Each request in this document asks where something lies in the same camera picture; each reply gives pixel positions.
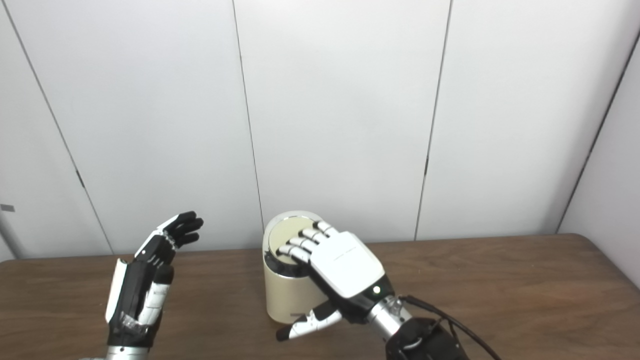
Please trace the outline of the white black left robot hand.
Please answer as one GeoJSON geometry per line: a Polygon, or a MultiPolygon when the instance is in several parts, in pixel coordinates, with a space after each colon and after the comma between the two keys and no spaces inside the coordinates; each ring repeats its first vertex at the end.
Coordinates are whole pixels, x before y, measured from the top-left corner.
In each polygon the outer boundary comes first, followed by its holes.
{"type": "Polygon", "coordinates": [[[172,262],[180,248],[199,240],[203,225],[194,210],[174,215],[151,231],[131,261],[117,260],[105,310],[108,359],[147,358],[174,280],[172,262]]]}

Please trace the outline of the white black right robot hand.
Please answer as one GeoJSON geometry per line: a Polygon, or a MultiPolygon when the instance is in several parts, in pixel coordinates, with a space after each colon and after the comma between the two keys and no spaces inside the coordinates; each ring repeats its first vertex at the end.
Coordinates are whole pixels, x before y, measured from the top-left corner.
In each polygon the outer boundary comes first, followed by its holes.
{"type": "Polygon", "coordinates": [[[299,265],[327,297],[291,325],[276,331],[279,342],[323,330],[340,321],[366,325],[375,306],[394,296],[393,285],[377,256],[350,231],[326,221],[303,228],[276,250],[299,265]]]}

